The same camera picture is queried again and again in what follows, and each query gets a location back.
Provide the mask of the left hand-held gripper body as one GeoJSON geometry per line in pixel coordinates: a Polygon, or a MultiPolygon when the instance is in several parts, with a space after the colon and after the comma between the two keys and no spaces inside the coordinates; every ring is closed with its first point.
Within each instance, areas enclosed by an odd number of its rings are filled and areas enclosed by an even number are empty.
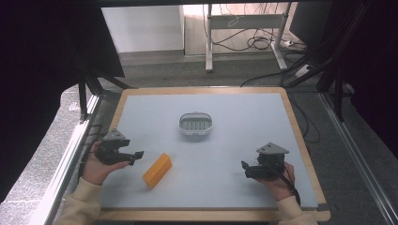
{"type": "Polygon", "coordinates": [[[118,149],[130,144],[130,140],[126,138],[116,128],[108,131],[102,138],[100,147],[95,151],[95,156],[105,165],[113,165],[118,162],[130,161],[130,155],[120,153],[118,149]]]}

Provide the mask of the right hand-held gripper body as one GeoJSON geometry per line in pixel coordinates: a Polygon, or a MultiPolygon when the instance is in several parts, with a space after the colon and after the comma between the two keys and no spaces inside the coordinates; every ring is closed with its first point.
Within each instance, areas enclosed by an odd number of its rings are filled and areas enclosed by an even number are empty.
{"type": "Polygon", "coordinates": [[[284,173],[284,158],[289,153],[283,147],[269,142],[256,150],[258,165],[252,171],[252,178],[275,180],[284,173]]]}

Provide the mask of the orange soap bar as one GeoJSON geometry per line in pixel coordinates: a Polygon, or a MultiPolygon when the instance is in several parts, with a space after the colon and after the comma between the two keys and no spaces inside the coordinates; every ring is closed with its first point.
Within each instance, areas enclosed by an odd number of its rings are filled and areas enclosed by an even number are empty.
{"type": "Polygon", "coordinates": [[[154,188],[163,176],[169,172],[172,166],[173,163],[171,158],[167,154],[162,153],[152,166],[144,173],[143,179],[146,185],[150,188],[154,188]]]}

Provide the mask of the white soap dish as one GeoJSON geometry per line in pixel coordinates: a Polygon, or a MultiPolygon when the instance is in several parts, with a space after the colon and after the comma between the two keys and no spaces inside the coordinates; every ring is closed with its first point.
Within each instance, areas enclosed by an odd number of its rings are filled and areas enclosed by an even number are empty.
{"type": "Polygon", "coordinates": [[[184,113],[179,119],[179,128],[184,135],[207,135],[212,129],[213,121],[204,112],[184,113]]]}

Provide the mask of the person's left hand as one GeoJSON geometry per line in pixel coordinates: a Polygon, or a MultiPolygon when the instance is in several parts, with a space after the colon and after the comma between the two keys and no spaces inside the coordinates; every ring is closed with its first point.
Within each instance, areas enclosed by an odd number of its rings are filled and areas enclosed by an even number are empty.
{"type": "Polygon", "coordinates": [[[96,157],[95,152],[101,146],[101,142],[95,142],[88,152],[85,161],[82,178],[93,185],[101,186],[107,176],[113,171],[123,169],[129,165],[127,161],[113,165],[105,165],[96,157]]]}

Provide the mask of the person's right hand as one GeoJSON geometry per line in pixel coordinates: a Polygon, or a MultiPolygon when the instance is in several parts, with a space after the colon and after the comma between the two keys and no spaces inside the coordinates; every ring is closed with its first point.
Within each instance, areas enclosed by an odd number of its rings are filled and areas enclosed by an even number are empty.
{"type": "MultiPolygon", "coordinates": [[[[285,171],[283,173],[283,177],[291,184],[295,184],[295,175],[294,175],[294,166],[285,162],[285,171]]],[[[284,200],[288,197],[294,195],[294,192],[290,186],[288,186],[282,178],[267,181],[261,180],[261,183],[268,188],[269,193],[275,199],[276,202],[284,200]]]]}

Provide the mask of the light grey table mat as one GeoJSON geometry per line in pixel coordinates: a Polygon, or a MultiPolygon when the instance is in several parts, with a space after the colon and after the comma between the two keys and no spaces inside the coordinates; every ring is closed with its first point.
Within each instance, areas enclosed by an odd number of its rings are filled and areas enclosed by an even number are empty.
{"type": "Polygon", "coordinates": [[[130,96],[117,125],[127,151],[144,151],[133,166],[111,173],[103,184],[104,208],[254,209],[272,208],[269,191],[246,177],[241,161],[256,164],[256,150],[275,143],[289,151],[295,186],[304,208],[317,200],[291,122],[278,93],[130,96]],[[207,135],[184,135],[184,113],[207,113],[207,135]],[[173,163],[150,188],[143,175],[162,154],[173,163]]]}

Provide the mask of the black metal stand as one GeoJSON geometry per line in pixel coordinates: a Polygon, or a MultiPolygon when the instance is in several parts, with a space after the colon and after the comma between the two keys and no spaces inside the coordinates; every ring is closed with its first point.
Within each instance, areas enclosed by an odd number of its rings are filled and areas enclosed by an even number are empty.
{"type": "Polygon", "coordinates": [[[87,63],[77,52],[73,52],[73,60],[80,72],[78,73],[78,92],[80,106],[80,123],[82,124],[88,119],[88,106],[86,99],[86,89],[89,89],[96,97],[100,96],[104,91],[100,84],[99,78],[103,78],[122,90],[131,89],[131,86],[120,81],[118,77],[123,77],[123,69],[121,67],[118,56],[108,62],[109,68],[117,68],[119,73],[105,72],[87,63]]]}
{"type": "Polygon", "coordinates": [[[341,37],[333,48],[330,57],[318,67],[315,67],[313,70],[310,70],[303,76],[284,86],[285,88],[293,88],[322,72],[322,76],[316,85],[316,89],[319,92],[324,93],[334,85],[334,101],[332,109],[340,122],[344,121],[342,110],[344,75],[339,71],[339,66],[343,62],[345,48],[354,36],[372,3],[372,0],[355,1],[356,4],[353,11],[348,14],[348,18],[345,23],[343,23],[343,27],[339,28],[336,32],[336,35],[341,37]]]}

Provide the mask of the white power strip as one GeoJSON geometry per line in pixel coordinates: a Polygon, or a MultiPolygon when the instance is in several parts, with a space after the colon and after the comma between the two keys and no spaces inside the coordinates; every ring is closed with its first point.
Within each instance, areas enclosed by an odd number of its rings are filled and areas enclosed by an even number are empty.
{"type": "Polygon", "coordinates": [[[306,74],[307,72],[309,72],[311,70],[311,66],[310,65],[304,65],[302,68],[300,68],[297,72],[296,72],[296,76],[297,77],[301,77],[304,74],[306,74]]]}

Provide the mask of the dark curtain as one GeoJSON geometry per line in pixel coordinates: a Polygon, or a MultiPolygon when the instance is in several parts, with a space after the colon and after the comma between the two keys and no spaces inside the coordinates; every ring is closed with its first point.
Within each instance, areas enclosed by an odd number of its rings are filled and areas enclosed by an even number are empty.
{"type": "Polygon", "coordinates": [[[85,72],[124,75],[99,7],[0,0],[0,203],[85,72]]]}

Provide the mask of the white board panel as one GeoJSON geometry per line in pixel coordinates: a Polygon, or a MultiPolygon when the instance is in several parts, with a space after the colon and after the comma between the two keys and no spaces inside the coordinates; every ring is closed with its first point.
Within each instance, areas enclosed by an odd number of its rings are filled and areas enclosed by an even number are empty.
{"type": "Polygon", "coordinates": [[[103,7],[101,11],[119,53],[184,49],[182,6],[103,7]]]}

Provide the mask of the aluminium frame rail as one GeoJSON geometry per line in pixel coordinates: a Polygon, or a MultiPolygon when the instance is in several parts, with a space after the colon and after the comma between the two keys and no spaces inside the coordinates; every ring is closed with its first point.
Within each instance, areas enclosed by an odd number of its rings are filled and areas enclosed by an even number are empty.
{"type": "Polygon", "coordinates": [[[92,113],[96,110],[100,98],[91,96],[86,102],[87,117],[81,119],[78,114],[78,121],[71,122],[73,131],[69,136],[59,135],[56,141],[66,139],[68,145],[64,152],[60,154],[57,167],[54,170],[52,179],[46,187],[43,197],[40,199],[37,209],[30,218],[28,225],[51,225],[58,212],[59,205],[63,202],[63,195],[69,185],[69,180],[75,171],[75,165],[80,156],[82,140],[92,118],[92,113]]]}
{"type": "Polygon", "coordinates": [[[351,156],[354,164],[356,165],[365,186],[370,191],[370,194],[372,195],[375,204],[385,219],[387,225],[398,225],[398,210],[395,209],[386,191],[377,181],[374,173],[363,157],[351,133],[347,129],[345,122],[343,122],[334,112],[332,100],[327,94],[321,93],[319,96],[324,104],[324,107],[326,108],[326,111],[328,112],[330,119],[341,136],[348,154],[351,156]]]}

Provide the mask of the white desk frame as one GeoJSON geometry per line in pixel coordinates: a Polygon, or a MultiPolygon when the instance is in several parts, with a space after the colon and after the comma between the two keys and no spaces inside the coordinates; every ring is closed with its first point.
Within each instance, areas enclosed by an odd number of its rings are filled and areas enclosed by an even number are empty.
{"type": "Polygon", "coordinates": [[[280,70],[287,70],[287,65],[281,54],[280,45],[291,6],[292,3],[288,2],[282,14],[212,15],[212,5],[208,4],[205,18],[205,29],[207,34],[206,72],[211,72],[213,70],[213,30],[260,28],[276,29],[278,31],[276,37],[270,42],[270,47],[280,70]]]}

